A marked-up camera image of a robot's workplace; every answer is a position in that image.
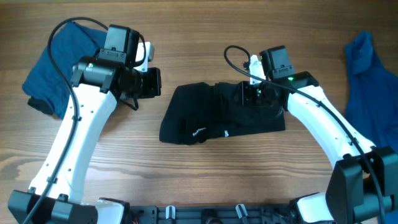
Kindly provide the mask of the black t-shirt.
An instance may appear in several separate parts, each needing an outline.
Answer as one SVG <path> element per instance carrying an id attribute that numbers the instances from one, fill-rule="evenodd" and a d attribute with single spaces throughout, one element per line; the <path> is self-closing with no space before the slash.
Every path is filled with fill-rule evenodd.
<path id="1" fill-rule="evenodd" d="M 176 87 L 160 125 L 159 141 L 192 145 L 285 130 L 280 106 L 244 106 L 238 86 L 201 82 Z"/>

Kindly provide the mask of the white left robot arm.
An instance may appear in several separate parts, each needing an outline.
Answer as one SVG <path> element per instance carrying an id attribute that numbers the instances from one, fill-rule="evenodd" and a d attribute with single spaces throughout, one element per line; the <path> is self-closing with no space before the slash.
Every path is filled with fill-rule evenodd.
<path id="1" fill-rule="evenodd" d="M 119 102 L 138 109 L 139 98 L 161 94 L 154 49 L 128 27 L 108 27 L 104 47 L 73 66 L 61 127 L 26 191 L 14 190 L 8 209 L 18 223 L 131 223 L 130 205 L 100 198 L 82 201 L 88 166 L 100 134 Z"/>

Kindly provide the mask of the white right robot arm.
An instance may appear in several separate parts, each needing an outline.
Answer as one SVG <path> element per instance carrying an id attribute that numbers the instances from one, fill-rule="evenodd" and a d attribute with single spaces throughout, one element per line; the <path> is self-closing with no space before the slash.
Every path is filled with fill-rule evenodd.
<path id="1" fill-rule="evenodd" d="M 293 199 L 287 223 L 361 223 L 397 210 L 397 154 L 365 138 L 329 102 L 318 81 L 296 72 L 284 46 L 249 55 L 244 106 L 280 106 L 315 138 L 332 166 L 324 192 Z"/>

